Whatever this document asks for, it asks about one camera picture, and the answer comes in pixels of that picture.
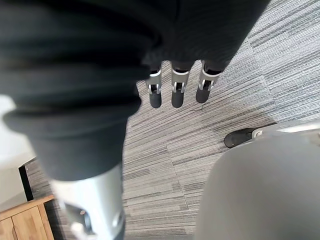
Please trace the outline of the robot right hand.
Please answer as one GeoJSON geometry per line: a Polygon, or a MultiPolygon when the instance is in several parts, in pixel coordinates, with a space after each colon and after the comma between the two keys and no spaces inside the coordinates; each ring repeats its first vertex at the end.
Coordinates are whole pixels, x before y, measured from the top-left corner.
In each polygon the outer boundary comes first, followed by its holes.
{"type": "Polygon", "coordinates": [[[136,83],[163,61],[222,72],[266,0],[3,0],[3,116],[24,134],[80,240],[122,240],[123,145],[136,83]]]}

